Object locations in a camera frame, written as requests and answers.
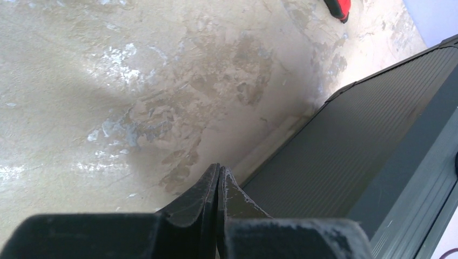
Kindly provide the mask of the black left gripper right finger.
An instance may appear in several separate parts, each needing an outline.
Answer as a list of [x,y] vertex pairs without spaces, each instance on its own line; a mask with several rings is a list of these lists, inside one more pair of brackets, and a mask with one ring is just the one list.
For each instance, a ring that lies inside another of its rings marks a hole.
[[348,219],[280,219],[268,215],[222,167],[217,248],[221,258],[373,258],[367,235]]

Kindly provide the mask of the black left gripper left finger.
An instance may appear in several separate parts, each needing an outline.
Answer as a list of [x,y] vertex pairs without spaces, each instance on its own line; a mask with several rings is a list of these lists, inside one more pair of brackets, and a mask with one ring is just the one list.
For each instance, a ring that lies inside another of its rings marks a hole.
[[220,166],[155,213],[39,214],[1,258],[214,258]]

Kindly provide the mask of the black poker set case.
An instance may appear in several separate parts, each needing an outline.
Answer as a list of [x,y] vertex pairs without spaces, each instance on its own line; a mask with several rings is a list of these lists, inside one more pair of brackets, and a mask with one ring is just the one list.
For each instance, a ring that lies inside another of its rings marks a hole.
[[243,189],[358,222],[375,258],[432,258],[457,208],[457,37],[336,91]]

